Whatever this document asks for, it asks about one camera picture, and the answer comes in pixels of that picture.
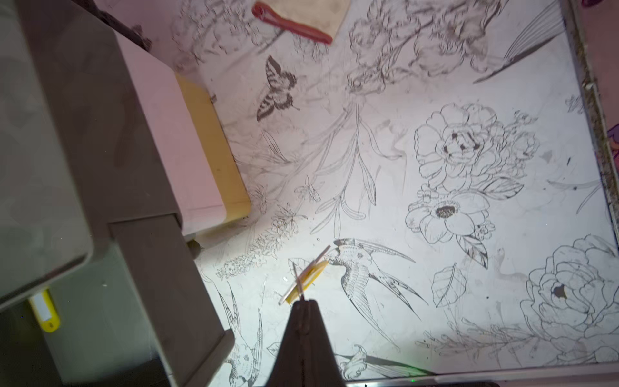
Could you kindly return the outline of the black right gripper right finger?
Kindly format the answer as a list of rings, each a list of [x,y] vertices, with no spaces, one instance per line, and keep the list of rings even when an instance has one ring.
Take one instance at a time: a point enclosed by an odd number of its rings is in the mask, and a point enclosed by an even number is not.
[[[345,386],[314,300],[303,302],[303,385]]]

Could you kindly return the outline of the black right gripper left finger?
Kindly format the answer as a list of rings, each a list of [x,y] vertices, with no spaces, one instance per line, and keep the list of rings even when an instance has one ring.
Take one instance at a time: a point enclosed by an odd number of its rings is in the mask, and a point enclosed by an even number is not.
[[[293,303],[267,387],[304,385],[301,328],[305,310],[306,301]]]

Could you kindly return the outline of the key with yellow tag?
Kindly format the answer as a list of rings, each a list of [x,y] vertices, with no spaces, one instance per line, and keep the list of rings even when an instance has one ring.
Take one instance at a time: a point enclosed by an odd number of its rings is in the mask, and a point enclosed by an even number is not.
[[[322,250],[319,256],[312,261],[303,259],[290,259],[289,267],[293,275],[292,285],[280,298],[278,304],[281,306],[284,303],[291,305],[298,299],[304,298],[305,291],[316,281],[322,274],[329,262],[327,253],[331,250],[331,246]]]
[[[28,299],[40,328],[47,333],[57,331],[61,318],[56,310],[48,290],[42,290]]]

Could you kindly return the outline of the grey three-drawer storage box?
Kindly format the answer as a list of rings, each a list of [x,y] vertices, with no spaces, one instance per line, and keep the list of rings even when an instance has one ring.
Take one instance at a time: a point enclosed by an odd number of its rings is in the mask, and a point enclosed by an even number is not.
[[[189,240],[236,218],[233,170],[208,93],[133,30],[92,1],[2,2],[3,385],[209,385],[235,337]]]

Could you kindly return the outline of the beige work glove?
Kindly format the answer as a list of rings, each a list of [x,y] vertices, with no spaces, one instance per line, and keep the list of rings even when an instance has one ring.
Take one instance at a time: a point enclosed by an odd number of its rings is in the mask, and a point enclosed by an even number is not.
[[[262,0],[251,12],[266,24],[331,45],[350,5],[350,0]]]

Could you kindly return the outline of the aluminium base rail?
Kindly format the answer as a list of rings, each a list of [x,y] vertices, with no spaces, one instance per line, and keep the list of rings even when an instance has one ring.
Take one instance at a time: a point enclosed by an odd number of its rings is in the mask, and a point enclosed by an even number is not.
[[[346,382],[346,386],[445,386],[475,383],[514,385],[588,385],[618,382],[618,363],[580,364],[526,369],[458,372],[426,377],[400,377]]]

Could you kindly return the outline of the aluminium cage frame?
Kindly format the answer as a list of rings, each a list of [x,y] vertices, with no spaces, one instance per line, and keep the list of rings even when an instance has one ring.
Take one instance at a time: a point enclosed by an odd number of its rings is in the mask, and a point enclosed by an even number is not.
[[[593,74],[593,67],[585,43],[585,34],[578,16],[575,1],[559,2],[567,31],[567,39],[572,52],[575,74],[580,83],[580,95],[584,104],[585,116],[591,133],[593,148],[601,175],[601,188],[609,210],[614,233],[618,233],[618,175],[606,132],[601,98]]]

